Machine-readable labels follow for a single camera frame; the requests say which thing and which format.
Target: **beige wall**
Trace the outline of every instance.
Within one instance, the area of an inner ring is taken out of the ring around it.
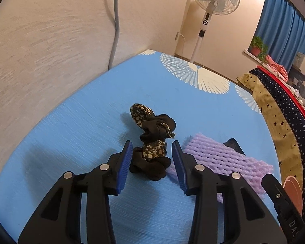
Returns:
[[[189,2],[189,11],[181,33],[186,39],[183,56],[190,59],[204,10],[194,0]],[[241,0],[239,7],[232,14],[212,16],[201,45],[205,66],[234,81],[255,67],[255,62],[242,52],[250,45],[263,5],[264,0]],[[182,47],[183,39],[180,38],[176,47],[178,55],[182,55]],[[198,55],[194,61],[202,63],[201,56]]]
[[[119,0],[114,64],[147,49],[174,54],[187,0]],[[3,0],[0,4],[0,171],[27,133],[107,71],[112,0]]]

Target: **metal pin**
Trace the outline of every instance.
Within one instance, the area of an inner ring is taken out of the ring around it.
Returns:
[[[64,179],[70,179],[72,177],[72,172],[66,172],[63,177]]]
[[[241,179],[241,175],[238,172],[233,172],[232,177],[236,180]]]
[[[199,171],[203,171],[203,170],[205,169],[205,167],[204,167],[202,164],[197,164],[197,165],[195,166],[195,169],[196,169],[196,170],[199,170]]]
[[[108,164],[102,164],[101,166],[99,166],[100,170],[108,170],[110,168],[110,166]]]

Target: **pink foam mesh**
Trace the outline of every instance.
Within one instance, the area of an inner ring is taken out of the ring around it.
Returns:
[[[264,175],[273,172],[273,166],[264,161],[246,157],[219,142],[214,141],[202,134],[197,134],[183,150],[192,154],[198,164],[210,168],[218,174],[230,175],[232,172],[239,172],[254,191],[264,197],[265,190],[261,186]],[[168,174],[177,180],[175,166],[172,163],[167,169]]]

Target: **red trim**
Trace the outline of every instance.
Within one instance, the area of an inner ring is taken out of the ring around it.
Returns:
[[[286,94],[288,94],[288,96],[290,97],[290,99],[294,102],[294,104],[298,107],[298,109],[300,110],[300,112],[302,113],[302,115],[305,118],[305,108],[300,104],[300,102],[296,99],[296,97],[293,95],[293,93],[290,91],[290,89],[284,85],[282,83],[282,81],[280,81],[274,74],[272,74],[270,71],[268,71],[266,68],[262,67],[262,66],[257,66],[257,68],[259,68],[261,71],[263,71],[265,74],[267,74],[268,76],[270,76],[276,83],[278,83],[281,88],[283,88],[283,90],[286,92]]]

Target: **blue curtain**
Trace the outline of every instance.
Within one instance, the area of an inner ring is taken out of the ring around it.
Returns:
[[[305,21],[288,0],[265,0],[255,36],[271,58],[290,70],[297,52],[305,54]]]

